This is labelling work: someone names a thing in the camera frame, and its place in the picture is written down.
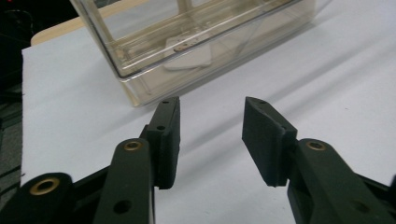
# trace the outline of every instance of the white table surface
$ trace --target white table surface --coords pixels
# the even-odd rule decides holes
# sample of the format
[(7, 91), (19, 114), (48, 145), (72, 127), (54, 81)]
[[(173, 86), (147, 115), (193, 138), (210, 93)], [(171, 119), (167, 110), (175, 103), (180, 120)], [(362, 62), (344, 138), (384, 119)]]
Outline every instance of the white table surface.
[[(107, 165), (156, 107), (133, 108), (85, 28), (23, 51), (22, 183), (75, 181)], [(273, 104), (298, 138), (330, 143), (361, 175), (396, 174), (396, 1), (334, 0), (313, 25), (256, 59), (179, 92), (176, 184), (158, 223), (294, 223), (241, 140), (246, 96)]]

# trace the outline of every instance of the dark background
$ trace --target dark background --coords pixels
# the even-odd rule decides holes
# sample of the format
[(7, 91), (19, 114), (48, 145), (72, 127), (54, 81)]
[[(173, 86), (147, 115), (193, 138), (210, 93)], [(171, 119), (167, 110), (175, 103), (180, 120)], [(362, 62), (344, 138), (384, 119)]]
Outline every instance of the dark background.
[(33, 35), (77, 16), (69, 0), (0, 0), (0, 91), (21, 84), (21, 50)]

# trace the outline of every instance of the transparent box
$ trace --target transparent box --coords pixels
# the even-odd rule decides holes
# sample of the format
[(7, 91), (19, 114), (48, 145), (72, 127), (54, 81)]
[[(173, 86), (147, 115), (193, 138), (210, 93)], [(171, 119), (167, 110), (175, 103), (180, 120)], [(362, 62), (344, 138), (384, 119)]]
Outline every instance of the transparent box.
[(71, 2), (133, 105), (163, 98), (268, 47), (309, 23), (317, 8), (316, 0)]

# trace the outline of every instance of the brass screw insert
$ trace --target brass screw insert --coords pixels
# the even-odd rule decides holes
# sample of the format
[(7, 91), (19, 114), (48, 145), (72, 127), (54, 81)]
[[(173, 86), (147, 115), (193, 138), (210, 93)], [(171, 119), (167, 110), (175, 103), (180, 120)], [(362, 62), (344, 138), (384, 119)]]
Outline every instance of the brass screw insert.
[(125, 144), (124, 149), (127, 151), (134, 151), (134, 150), (138, 150), (142, 146), (143, 146), (142, 143), (133, 141), (133, 142), (129, 142), (129, 143)]
[(33, 185), (30, 188), (30, 193), (35, 196), (50, 193), (58, 188), (61, 181), (56, 177), (48, 177)]
[(326, 150), (326, 147), (323, 144), (321, 144), (320, 142), (307, 142), (306, 145), (309, 148), (314, 149), (316, 151)]

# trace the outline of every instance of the screw hole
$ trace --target screw hole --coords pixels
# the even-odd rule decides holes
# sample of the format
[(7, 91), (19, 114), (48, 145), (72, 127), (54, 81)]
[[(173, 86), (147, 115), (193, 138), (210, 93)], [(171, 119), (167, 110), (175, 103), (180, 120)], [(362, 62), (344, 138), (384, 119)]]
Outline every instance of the screw hole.
[(361, 213), (367, 214), (370, 212), (370, 208), (364, 203), (352, 201), (352, 205), (356, 210), (360, 211)]
[(43, 195), (52, 192), (58, 188), (60, 181), (58, 178), (50, 177), (39, 181), (30, 188), (30, 193), (35, 196)]
[(124, 149), (128, 151), (133, 151), (141, 148), (142, 146), (143, 144), (141, 144), (140, 142), (129, 142), (125, 144)]
[(113, 211), (117, 214), (124, 214), (128, 212), (131, 209), (131, 207), (132, 207), (131, 202), (124, 200), (117, 202), (113, 207)]
[(54, 183), (52, 181), (44, 182), (41, 183), (40, 185), (37, 186), (38, 190), (45, 190), (45, 189), (50, 189)]
[(311, 149), (318, 150), (318, 151), (326, 149), (326, 147), (319, 142), (308, 142), (307, 146)]

